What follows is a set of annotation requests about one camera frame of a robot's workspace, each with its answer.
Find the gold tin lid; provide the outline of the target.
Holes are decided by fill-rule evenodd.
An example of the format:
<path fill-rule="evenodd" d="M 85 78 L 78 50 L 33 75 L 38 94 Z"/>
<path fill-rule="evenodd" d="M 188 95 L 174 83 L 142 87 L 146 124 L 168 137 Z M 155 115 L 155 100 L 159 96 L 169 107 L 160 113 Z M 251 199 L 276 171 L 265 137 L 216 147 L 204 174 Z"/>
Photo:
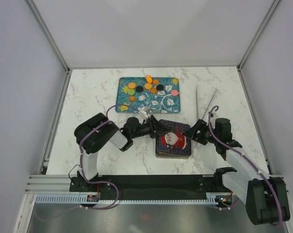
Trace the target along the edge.
<path fill-rule="evenodd" d="M 184 149 L 185 147 L 192 147 L 191 140 L 182 135 L 186 130 L 190 129 L 190 125 L 163 119 L 159 122 L 170 127 L 173 131 L 157 137 L 156 146 L 179 147 L 181 149 Z"/>

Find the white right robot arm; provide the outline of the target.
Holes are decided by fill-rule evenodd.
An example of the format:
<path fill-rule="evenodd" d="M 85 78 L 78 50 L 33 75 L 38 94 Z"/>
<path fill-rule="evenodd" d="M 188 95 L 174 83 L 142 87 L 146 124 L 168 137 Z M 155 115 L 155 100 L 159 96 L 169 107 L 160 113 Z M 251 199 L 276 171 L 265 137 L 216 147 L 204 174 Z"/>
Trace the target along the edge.
<path fill-rule="evenodd" d="M 233 139 L 231 123 L 218 118 L 215 124 L 198 120 L 184 136 L 202 145 L 214 144 L 216 152 L 229 163 L 218 168 L 213 179 L 217 191 L 229 189 L 245 204 L 254 225 L 278 225 L 291 218 L 286 184 L 280 176 L 264 172 Z"/>

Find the silver metal tongs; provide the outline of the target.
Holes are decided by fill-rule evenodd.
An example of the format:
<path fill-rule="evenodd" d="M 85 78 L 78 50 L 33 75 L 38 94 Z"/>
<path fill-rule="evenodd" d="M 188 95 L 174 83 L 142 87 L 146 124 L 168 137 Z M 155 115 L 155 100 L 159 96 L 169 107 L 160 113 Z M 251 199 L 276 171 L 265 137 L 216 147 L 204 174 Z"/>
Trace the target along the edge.
<path fill-rule="evenodd" d="M 196 104 L 196 118 L 204 119 L 212 100 L 217 92 L 216 87 L 207 84 L 196 83 L 195 87 L 195 104 Z"/>

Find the square cookie tin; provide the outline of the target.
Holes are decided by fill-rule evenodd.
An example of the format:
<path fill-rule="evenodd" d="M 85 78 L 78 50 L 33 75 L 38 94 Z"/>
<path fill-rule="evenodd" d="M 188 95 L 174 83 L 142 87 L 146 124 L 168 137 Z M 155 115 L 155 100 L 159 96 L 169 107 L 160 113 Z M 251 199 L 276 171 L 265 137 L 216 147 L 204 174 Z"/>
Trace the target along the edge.
<path fill-rule="evenodd" d="M 161 159 L 188 159 L 192 155 L 192 147 L 160 147 L 156 146 L 155 155 Z"/>

